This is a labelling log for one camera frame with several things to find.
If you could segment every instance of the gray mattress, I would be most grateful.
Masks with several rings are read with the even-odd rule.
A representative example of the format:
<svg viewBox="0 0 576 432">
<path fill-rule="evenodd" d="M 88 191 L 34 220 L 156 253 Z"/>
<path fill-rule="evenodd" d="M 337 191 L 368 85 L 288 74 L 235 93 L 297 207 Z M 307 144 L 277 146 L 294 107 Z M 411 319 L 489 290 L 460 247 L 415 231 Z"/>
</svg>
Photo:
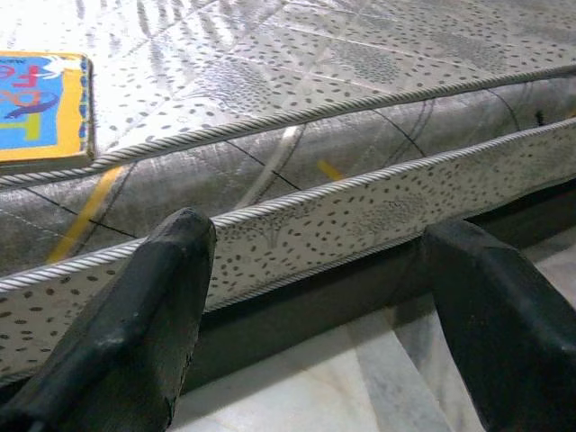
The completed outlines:
<svg viewBox="0 0 576 432">
<path fill-rule="evenodd" d="M 217 226 L 211 311 L 574 177 L 573 16 L 570 0 L 0 5 L 5 48 L 91 58 L 98 150 L 0 177 L 0 374 L 41 364 L 181 207 Z"/>
</svg>

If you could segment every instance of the black line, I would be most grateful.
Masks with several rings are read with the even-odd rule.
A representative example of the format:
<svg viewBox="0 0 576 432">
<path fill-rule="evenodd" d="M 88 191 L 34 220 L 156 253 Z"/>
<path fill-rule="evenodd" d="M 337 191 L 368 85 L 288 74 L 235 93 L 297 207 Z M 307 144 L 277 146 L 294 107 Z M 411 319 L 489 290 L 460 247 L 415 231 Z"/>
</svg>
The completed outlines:
<svg viewBox="0 0 576 432">
<path fill-rule="evenodd" d="M 503 104 L 506 105 L 506 108 L 508 108 L 508 112 L 510 113 L 510 117 L 512 117 L 512 121 L 514 122 L 514 126 L 516 126 L 516 130 L 520 131 L 520 123 L 518 123 L 518 119 L 516 118 L 516 115 L 514 114 L 514 110 L 512 109 L 512 107 L 509 105 L 508 102 L 506 102 L 506 100 L 500 96 L 497 93 L 494 93 L 492 90 L 490 90 L 489 88 L 485 88 L 484 90 L 486 90 L 488 93 L 490 93 L 491 95 L 495 95 L 496 97 L 498 97 Z"/>
<path fill-rule="evenodd" d="M 38 193 L 38 192 L 36 192 L 36 191 L 33 191 L 32 189 L 30 189 L 30 188 L 28 188 L 28 187 L 24 187 L 23 189 L 24 189 L 25 191 L 27 191 L 27 192 L 30 192 L 30 193 L 33 194 L 33 195 L 38 196 L 39 198 L 41 198 L 42 200 L 44 200 L 44 201 L 46 201 L 46 202 L 48 202 L 48 203 L 50 203 L 50 204 L 56 205 L 57 207 L 59 207 L 60 209 L 62 209 L 62 210 L 65 211 L 65 212 L 68 212 L 68 213 L 70 213 L 70 214 L 74 214 L 75 216 L 78 215 L 78 212 L 77 212 L 77 211 L 74 211 L 74 210 L 72 210 L 72 209 L 69 209 L 69 208 L 66 207 L 65 205 L 62 205 L 61 203 L 56 202 L 56 201 L 50 199 L 50 198 L 49 198 L 48 196 L 46 196 L 46 195 L 43 195 L 43 194 Z M 88 221 L 89 221 L 89 222 L 92 222 L 92 223 L 95 224 L 95 225 L 98 225 L 99 227 L 106 228 L 107 230 L 115 231 L 115 232 L 117 232 L 117 233 L 119 233 L 119 234 L 122 234 L 122 235 L 124 235 L 124 236 L 130 237 L 130 238 L 132 238 L 132 239 L 136 239 L 136 238 L 137 238 L 136 236 L 134 236 L 133 234 L 130 234 L 129 232 L 123 231 L 123 230 L 121 230 L 121 229 L 117 229 L 117 228 L 115 228 L 115 227 L 111 227 L 110 225 L 106 225 L 105 223 L 101 223 L 101 222 L 99 222 L 99 221 L 97 221 L 97 220 L 89 219 Z"/>
<path fill-rule="evenodd" d="M 118 188 L 116 189 L 116 192 L 114 192 L 114 196 L 112 197 L 112 199 L 110 200 L 110 202 L 108 203 L 108 205 L 106 206 L 106 210 L 104 210 L 102 216 L 100 216 L 100 218 L 98 219 L 98 221 L 94 221 L 94 226 L 92 227 L 92 229 L 90 229 L 90 232 L 88 233 L 88 235 L 86 236 L 85 240 L 80 244 L 80 246 L 78 247 L 78 249 L 76 250 L 74 255 L 78 255 L 82 249 L 84 248 L 84 246 L 86 246 L 86 243 L 88 243 L 88 240 L 94 235 L 96 229 L 98 228 L 98 226 L 100 226 L 100 224 L 102 223 L 102 221 L 104 220 L 104 218 L 106 217 L 106 215 L 108 214 L 108 211 L 112 208 L 112 206 L 114 205 L 114 203 L 116 202 L 116 200 L 118 199 L 118 197 L 120 196 L 120 192 L 122 191 L 124 185 L 126 184 L 126 181 L 128 180 L 128 177 L 130 176 L 130 174 L 132 174 L 132 171 L 134 170 L 134 168 L 136 167 L 136 165 L 138 164 L 138 162 L 134 162 L 131 166 L 130 169 L 128 170 L 128 173 L 126 173 L 126 175 L 124 176 L 124 178 L 122 179 L 120 185 L 118 186 Z"/>
<path fill-rule="evenodd" d="M 414 146 L 415 149 L 417 149 L 420 152 L 420 155 L 422 155 L 423 157 L 426 156 L 426 153 L 424 153 L 424 151 L 422 151 L 422 148 L 420 148 L 420 146 L 418 144 L 416 144 L 416 141 L 414 139 L 412 139 L 410 137 L 410 135 L 408 133 L 406 133 L 404 131 L 403 128 L 401 128 L 400 126 L 398 126 L 394 121 L 390 120 L 388 117 L 386 117 L 384 114 L 382 114 L 381 112 L 377 112 L 376 110 L 373 110 L 374 113 L 377 113 L 378 115 L 380 115 L 383 119 L 387 120 L 388 122 L 390 122 L 390 124 L 392 126 L 394 126 L 394 128 L 396 128 L 402 135 L 404 135 L 404 138 L 406 140 L 408 140 L 410 142 L 410 144 L 412 144 Z"/>
<path fill-rule="evenodd" d="M 72 213 L 72 214 L 74 214 L 74 215 L 76 215 L 76 216 L 78 215 L 78 213 L 77 213 L 76 211 L 73 211 L 72 209 L 69 209 L 68 207 L 60 204 L 59 202 L 56 202 L 56 201 L 50 199 L 48 196 L 45 196 L 45 195 L 42 195 L 41 193 L 38 193 L 38 192 L 36 192 L 36 191 L 33 191 L 32 189 L 30 189 L 30 188 L 28 188 L 28 187 L 24 187 L 23 189 L 24 189 L 25 191 L 27 191 L 27 192 L 30 192 L 30 193 L 33 194 L 33 195 L 38 196 L 39 198 L 41 198 L 41 199 L 44 200 L 44 201 L 47 201 L 47 202 L 50 203 L 50 204 L 56 205 L 57 207 L 59 207 L 60 209 L 62 209 L 62 210 L 65 211 L 65 212 Z"/>
<path fill-rule="evenodd" d="M 260 159 L 258 159 L 256 156 L 250 154 L 249 152 L 245 151 L 242 147 L 237 146 L 236 144 L 234 144 L 231 141 L 227 141 L 225 140 L 225 142 L 227 142 L 228 144 L 230 144 L 234 149 L 237 149 L 239 151 L 241 151 L 242 153 L 244 153 L 246 156 L 248 156 L 249 158 L 251 158 L 252 160 L 254 160 L 255 162 L 257 162 L 258 164 L 260 164 L 262 167 L 265 167 L 266 164 L 264 162 L 262 162 Z M 273 169 L 270 171 L 272 174 L 274 174 L 275 176 L 277 176 L 278 178 L 280 178 L 281 180 L 284 180 L 288 185 L 290 185 L 291 187 L 293 187 L 294 189 L 296 189 L 297 191 L 301 191 L 302 189 L 300 187 L 298 187 L 296 184 L 292 183 L 290 180 L 288 180 L 286 177 L 284 177 L 282 174 L 277 173 L 276 171 L 274 171 Z"/>
<path fill-rule="evenodd" d="M 260 159 L 258 159 L 256 156 L 248 153 L 247 151 L 245 151 L 242 147 L 237 146 L 236 144 L 234 144 L 232 141 L 225 141 L 228 144 L 230 144 L 234 149 L 241 151 L 242 153 L 244 153 L 246 156 L 248 156 L 249 158 L 251 158 L 252 160 L 255 160 L 258 164 L 260 164 L 262 167 L 265 166 L 265 163 L 262 162 Z"/>
<path fill-rule="evenodd" d="M 434 105 L 436 105 L 436 99 L 432 99 L 430 101 L 429 107 L 428 107 L 428 101 L 424 101 L 424 107 L 428 107 L 427 108 L 427 116 L 426 116 L 426 119 L 424 119 L 422 121 L 421 127 L 418 130 L 418 133 L 416 133 L 415 135 L 413 135 L 412 132 L 410 133 L 410 136 L 412 137 L 413 140 L 417 140 L 418 138 L 420 138 L 420 135 L 422 135 L 422 132 L 424 131 L 424 129 L 426 128 L 426 125 L 428 124 L 428 120 L 430 120 L 430 117 L 432 117 L 432 114 L 434 113 Z"/>
</svg>

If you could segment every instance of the mattress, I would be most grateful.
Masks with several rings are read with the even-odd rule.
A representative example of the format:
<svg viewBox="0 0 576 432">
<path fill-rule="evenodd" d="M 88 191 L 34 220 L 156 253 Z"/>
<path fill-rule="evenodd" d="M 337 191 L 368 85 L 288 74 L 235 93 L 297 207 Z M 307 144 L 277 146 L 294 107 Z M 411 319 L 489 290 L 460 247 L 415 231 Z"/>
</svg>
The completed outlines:
<svg viewBox="0 0 576 432">
<path fill-rule="evenodd" d="M 3 383 L 179 208 L 215 311 L 576 175 L 569 0 L 27 3 L 0 41 L 88 54 L 98 157 L 0 177 Z"/>
</svg>

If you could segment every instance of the stacked mattress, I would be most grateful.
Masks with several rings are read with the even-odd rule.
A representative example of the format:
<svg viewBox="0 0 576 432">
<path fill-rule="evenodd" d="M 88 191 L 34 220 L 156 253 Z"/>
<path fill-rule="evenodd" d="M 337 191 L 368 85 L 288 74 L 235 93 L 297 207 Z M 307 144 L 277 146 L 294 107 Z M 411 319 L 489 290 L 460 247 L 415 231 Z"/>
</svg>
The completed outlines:
<svg viewBox="0 0 576 432">
<path fill-rule="evenodd" d="M 182 207 L 217 228 L 214 311 L 574 178 L 574 16 L 571 0 L 2 4 L 5 48 L 93 61 L 98 157 L 0 177 L 0 383 Z"/>
</svg>

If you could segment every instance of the book cover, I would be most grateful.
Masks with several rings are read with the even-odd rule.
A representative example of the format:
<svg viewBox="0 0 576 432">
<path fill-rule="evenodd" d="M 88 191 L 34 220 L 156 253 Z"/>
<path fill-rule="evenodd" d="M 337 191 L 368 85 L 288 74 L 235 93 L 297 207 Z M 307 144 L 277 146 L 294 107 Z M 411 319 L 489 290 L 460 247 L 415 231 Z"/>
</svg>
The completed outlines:
<svg viewBox="0 0 576 432">
<path fill-rule="evenodd" d="M 0 51 L 0 175 L 90 164 L 89 78 L 81 54 Z"/>
</svg>

